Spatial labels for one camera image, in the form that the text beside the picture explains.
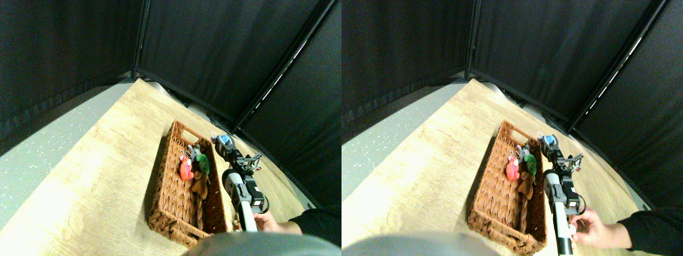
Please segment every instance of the wooden table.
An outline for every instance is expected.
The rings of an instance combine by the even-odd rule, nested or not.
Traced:
[[[179,255],[187,249],[147,226],[160,143],[173,120],[210,136],[220,129],[142,80],[100,118],[0,231],[3,255]],[[236,139],[242,154],[256,151]],[[278,221],[304,208],[272,161],[254,178]],[[218,170],[228,164],[217,158]],[[234,209],[225,190],[226,219]]]
[[[501,122],[528,134],[555,134],[565,156],[583,153],[576,190],[605,223],[638,208],[623,179],[595,153],[472,80],[382,161],[342,203],[342,248],[372,235],[402,231],[457,231],[476,236],[501,255],[515,255],[467,227],[466,203],[473,181]],[[551,164],[547,159],[543,166]],[[548,246],[537,255],[557,255],[555,229],[546,201]],[[624,249],[578,245],[577,255],[628,255]]]

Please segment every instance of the black backdrop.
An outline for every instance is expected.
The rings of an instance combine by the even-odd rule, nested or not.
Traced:
[[[578,128],[656,207],[683,203],[681,35],[673,0]]]
[[[345,122],[464,70],[472,1],[341,4]]]
[[[141,1],[2,1],[0,10],[0,139],[133,68]]]
[[[648,1],[483,0],[473,73],[568,121]]]
[[[342,200],[340,9],[337,4],[243,128],[322,205]]]
[[[317,4],[150,1],[139,72],[233,122]]]

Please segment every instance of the robotic arm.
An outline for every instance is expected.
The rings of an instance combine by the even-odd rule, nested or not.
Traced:
[[[552,169],[543,173],[543,189],[548,197],[550,211],[553,213],[557,253],[561,256],[574,255],[571,238],[576,233],[576,227],[568,224],[567,216],[581,215],[585,211],[584,208],[579,212],[581,206],[579,198],[582,199],[582,197],[576,193],[572,181],[572,173],[581,170],[583,155],[564,158],[555,135],[541,136],[539,142],[543,156],[553,164]]]
[[[254,171],[261,169],[258,165],[261,154],[254,157],[242,156],[228,135],[211,137],[211,141],[215,144],[216,152],[230,164],[231,169],[223,172],[223,187],[232,197],[242,230],[258,231],[253,213],[265,213],[270,207],[268,199],[261,193],[253,178]]]

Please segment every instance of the pink stuffed toy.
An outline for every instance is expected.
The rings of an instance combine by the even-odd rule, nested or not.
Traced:
[[[192,173],[192,163],[190,158],[186,156],[180,156],[180,179],[189,180],[195,177]]]
[[[509,181],[517,180],[519,178],[519,161],[514,156],[507,157],[507,166],[505,166],[505,172],[507,173],[507,179]]]

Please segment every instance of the blue part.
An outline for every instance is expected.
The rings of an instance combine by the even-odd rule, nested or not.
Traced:
[[[548,145],[552,145],[555,142],[554,135],[543,136],[543,139],[546,141]]]
[[[227,142],[228,142],[227,135],[218,136],[218,139],[223,145],[227,145]]]

